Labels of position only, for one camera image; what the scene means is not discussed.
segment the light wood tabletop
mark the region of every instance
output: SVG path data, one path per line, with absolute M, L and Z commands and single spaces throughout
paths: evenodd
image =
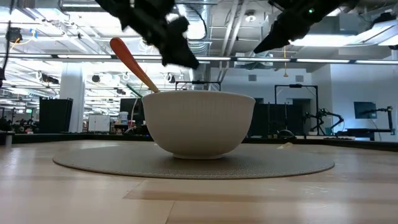
M 52 162 L 62 151 L 131 144 L 154 143 L 67 141 L 0 148 L 0 223 L 398 223 L 394 152 L 293 145 L 289 150 L 330 156 L 336 166 L 317 174 L 252 180 L 145 179 Z

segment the gray woven placemat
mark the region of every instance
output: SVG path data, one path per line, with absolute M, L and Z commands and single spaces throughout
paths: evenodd
M 256 179 L 304 175 L 331 169 L 335 163 L 294 149 L 242 144 L 221 159 L 176 159 L 153 142 L 139 146 L 99 147 L 63 152 L 62 166 L 105 174 L 170 179 Z

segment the ceramic bowl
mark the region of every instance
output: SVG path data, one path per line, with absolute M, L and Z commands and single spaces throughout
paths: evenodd
M 154 141 L 180 159 L 217 159 L 247 135 L 255 100 L 219 91 L 165 91 L 142 98 Z

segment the orange spoon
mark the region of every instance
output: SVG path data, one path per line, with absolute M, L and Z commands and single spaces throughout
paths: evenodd
M 142 68 L 137 63 L 136 59 L 131 55 L 130 50 L 127 48 L 126 44 L 119 37 L 113 37 L 109 43 L 113 52 L 118 56 L 118 58 L 129 68 L 145 85 L 149 87 L 150 90 L 157 93 L 159 89 L 152 82 L 152 80 L 145 74 Z

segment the ceiling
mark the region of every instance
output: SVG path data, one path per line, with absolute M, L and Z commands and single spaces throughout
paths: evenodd
M 108 13 L 101 11 L 98 7 L 86 7 L 88 4 L 95 4 L 94 1 L 64 1 L 65 7 L 49 5 L 51 1 L 32 1 L 24 0 L 27 5 L 29 2 L 36 2 L 33 8 L 18 8 L 11 16 L 12 26 L 21 28 L 22 45 L 11 46 L 11 53 L 19 54 L 113 54 L 109 46 L 112 37 L 122 37 L 127 47 L 133 55 L 158 55 L 158 51 L 153 47 L 146 46 L 141 37 L 132 29 L 121 30 L 119 21 Z M 242 11 L 243 5 L 239 4 L 237 13 L 232 18 L 231 9 L 234 0 L 191 0 L 190 3 L 205 3 L 203 6 L 195 4 L 207 24 L 208 36 L 203 40 L 191 40 L 190 46 L 197 55 L 220 56 L 222 54 L 224 37 L 226 36 L 228 22 L 233 20 L 231 36 L 235 27 L 238 27 L 240 13 L 253 10 L 256 17 L 255 21 L 248 22 L 242 16 L 237 35 L 229 38 L 229 44 L 233 43 L 230 55 L 236 53 L 246 53 L 262 40 L 270 29 L 275 17 L 280 13 L 277 9 L 270 7 L 267 1 L 248 1 L 246 10 Z M 0 52 L 6 49 L 6 28 L 9 19 L 6 4 L 0 4 Z M 379 9 L 390 9 L 396 4 L 396 0 L 362 0 L 358 8 L 351 11 L 353 18 L 358 25 L 358 29 L 365 31 L 369 25 L 369 20 L 374 19 L 378 14 L 372 12 Z M 204 28 L 198 17 L 187 10 L 188 20 L 191 27 L 188 30 L 188 37 L 200 37 L 204 35 Z M 359 47 L 299 47 L 287 46 L 286 49 L 275 49 L 268 52 L 273 57 L 298 57 L 298 58 L 363 58 L 379 59 L 387 57 L 391 51 L 388 47 L 376 45 Z M 94 108 L 115 108 L 106 99 L 112 97 L 115 101 L 120 97 L 127 97 L 131 92 L 126 88 L 130 83 L 135 88 L 147 90 L 146 86 L 141 86 L 141 82 L 131 73 L 121 62 L 84 62 L 85 73 L 87 73 L 86 84 L 86 107 L 87 110 Z M 172 90 L 174 84 L 169 83 L 165 76 L 175 75 L 177 80 L 190 81 L 189 70 L 187 68 L 169 65 L 161 66 L 159 63 L 140 63 L 143 70 L 164 90 Z M 284 63 L 274 63 L 270 68 L 279 69 L 284 67 Z M 295 63 L 289 68 L 306 68 L 307 71 L 318 68 L 318 65 Z M 56 97 L 59 94 L 59 85 L 41 82 L 38 77 L 40 74 L 50 75 L 60 81 L 62 73 L 62 62 L 53 60 L 26 60 L 10 59 L 6 70 L 7 82 L 5 85 L 22 86 L 25 88 L 10 88 L 2 91 L 2 98 L 16 99 L 22 97 L 24 101 L 37 101 L 38 96 Z M 101 76 L 102 82 L 94 83 L 91 81 L 93 75 Z M 123 89 L 126 95 L 116 93 L 114 87 Z M 0 104 L 12 106 L 16 100 L 5 101 Z

